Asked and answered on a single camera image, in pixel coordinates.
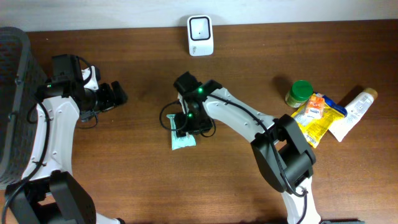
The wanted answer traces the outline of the green lid jar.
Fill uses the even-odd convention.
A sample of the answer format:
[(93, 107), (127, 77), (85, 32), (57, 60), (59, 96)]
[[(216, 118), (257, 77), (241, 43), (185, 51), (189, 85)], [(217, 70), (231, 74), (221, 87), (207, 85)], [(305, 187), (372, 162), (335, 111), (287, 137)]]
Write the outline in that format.
[(293, 83), (285, 96), (285, 102), (292, 108), (299, 108), (313, 94), (312, 84), (306, 80), (298, 80)]

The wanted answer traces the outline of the orange small carton box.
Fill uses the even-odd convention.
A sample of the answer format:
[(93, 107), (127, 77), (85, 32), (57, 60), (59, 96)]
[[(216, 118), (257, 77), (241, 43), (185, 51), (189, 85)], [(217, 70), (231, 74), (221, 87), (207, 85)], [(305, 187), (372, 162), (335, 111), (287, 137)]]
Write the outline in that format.
[(325, 109), (325, 99), (313, 94), (305, 105), (304, 115), (311, 119), (321, 119)]

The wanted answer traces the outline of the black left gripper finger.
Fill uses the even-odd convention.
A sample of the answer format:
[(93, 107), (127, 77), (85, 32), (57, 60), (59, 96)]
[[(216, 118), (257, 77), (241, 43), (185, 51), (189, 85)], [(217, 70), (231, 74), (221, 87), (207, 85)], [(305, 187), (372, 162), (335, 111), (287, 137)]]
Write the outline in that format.
[(110, 85), (102, 83), (99, 86), (99, 109), (114, 108), (114, 93)]
[(123, 90), (122, 86), (118, 81), (114, 81), (111, 83), (114, 93), (114, 104), (116, 106), (123, 105), (127, 102), (128, 96)]

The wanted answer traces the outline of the teal wipes packet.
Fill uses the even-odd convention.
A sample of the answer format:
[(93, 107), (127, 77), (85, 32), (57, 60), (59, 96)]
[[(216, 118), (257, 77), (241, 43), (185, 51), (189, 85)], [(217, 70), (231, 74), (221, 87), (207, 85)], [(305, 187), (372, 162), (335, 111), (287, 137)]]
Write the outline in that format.
[[(171, 128), (175, 129), (175, 114), (168, 114), (168, 119), (170, 120)], [(184, 147), (196, 146), (196, 140), (191, 134), (186, 134), (185, 136), (178, 137), (176, 131), (171, 131), (171, 142), (172, 150), (181, 149)]]

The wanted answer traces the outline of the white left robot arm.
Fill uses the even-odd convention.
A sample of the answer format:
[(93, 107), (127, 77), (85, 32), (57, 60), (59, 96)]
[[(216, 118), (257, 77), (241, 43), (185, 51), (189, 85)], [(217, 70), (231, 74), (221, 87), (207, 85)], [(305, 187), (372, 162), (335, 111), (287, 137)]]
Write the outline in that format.
[(22, 62), (15, 84), (1, 92), (1, 184), (19, 223), (121, 223), (97, 212), (72, 172), (77, 122), (127, 102), (119, 82), (101, 83), (99, 69), (71, 54), (54, 56), (53, 75)]

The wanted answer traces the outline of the white tube with cork cap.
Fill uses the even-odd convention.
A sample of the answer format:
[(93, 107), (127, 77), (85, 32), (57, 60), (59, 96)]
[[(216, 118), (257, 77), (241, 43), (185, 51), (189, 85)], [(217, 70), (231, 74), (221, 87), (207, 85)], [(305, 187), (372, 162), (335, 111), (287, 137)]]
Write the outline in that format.
[(347, 116), (343, 119), (334, 121), (328, 129), (338, 142), (341, 142), (344, 137), (354, 128), (354, 126), (364, 116), (377, 97), (378, 93), (376, 90), (372, 88), (365, 88), (345, 106), (345, 109), (348, 112)]

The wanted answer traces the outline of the yellow snack bag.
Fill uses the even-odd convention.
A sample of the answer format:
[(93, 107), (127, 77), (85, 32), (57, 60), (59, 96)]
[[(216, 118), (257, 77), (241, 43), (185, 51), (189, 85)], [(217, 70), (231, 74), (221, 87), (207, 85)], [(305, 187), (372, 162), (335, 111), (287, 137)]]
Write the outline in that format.
[(328, 131), (329, 127), (334, 121), (343, 119), (347, 116), (347, 110), (337, 105), (326, 95), (314, 92), (317, 96), (321, 96), (325, 99), (325, 109), (323, 117), (321, 119), (311, 119), (304, 115), (305, 103), (296, 112), (292, 114), (293, 119), (298, 123), (298, 126), (303, 133), (305, 139), (313, 148), (316, 148), (321, 138)]

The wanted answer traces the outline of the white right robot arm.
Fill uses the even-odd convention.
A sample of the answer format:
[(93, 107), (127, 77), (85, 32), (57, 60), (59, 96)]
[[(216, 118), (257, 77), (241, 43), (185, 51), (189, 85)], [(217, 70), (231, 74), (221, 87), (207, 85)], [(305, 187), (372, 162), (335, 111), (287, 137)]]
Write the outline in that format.
[(262, 177), (280, 192), (288, 223), (320, 223), (312, 194), (315, 154), (297, 122), (285, 114), (280, 118), (261, 113), (235, 98), (220, 83), (199, 82), (189, 72), (179, 76), (174, 87), (183, 111), (177, 114), (178, 137), (210, 137), (220, 121), (250, 145)]

